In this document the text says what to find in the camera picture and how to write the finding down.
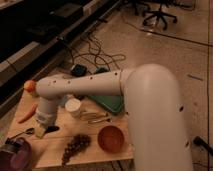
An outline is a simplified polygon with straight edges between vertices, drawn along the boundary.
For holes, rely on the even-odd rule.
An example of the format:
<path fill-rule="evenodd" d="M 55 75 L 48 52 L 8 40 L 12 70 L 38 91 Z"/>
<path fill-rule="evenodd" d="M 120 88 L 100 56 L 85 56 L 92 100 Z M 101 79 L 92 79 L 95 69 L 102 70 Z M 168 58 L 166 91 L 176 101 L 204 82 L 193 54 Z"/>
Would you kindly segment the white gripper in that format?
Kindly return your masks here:
<path fill-rule="evenodd" d="M 55 124 L 56 115 L 55 114 L 46 114 L 42 112 L 36 113 L 36 121 L 43 126 L 48 127 L 45 133 L 51 133 L 58 131 L 60 128 L 58 126 L 51 126 Z"/>

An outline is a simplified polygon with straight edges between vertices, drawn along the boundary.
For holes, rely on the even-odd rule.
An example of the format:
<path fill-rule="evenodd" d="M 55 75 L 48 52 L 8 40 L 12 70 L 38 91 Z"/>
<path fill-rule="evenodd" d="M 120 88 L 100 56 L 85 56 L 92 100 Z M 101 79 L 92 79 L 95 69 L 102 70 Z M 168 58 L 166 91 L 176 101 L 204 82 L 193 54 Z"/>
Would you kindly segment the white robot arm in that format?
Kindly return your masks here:
<path fill-rule="evenodd" d="M 44 127 L 55 123 L 66 94 L 123 96 L 135 171 L 193 171 L 179 84 L 167 68 L 145 64 L 80 78 L 44 77 L 36 92 L 36 121 Z"/>

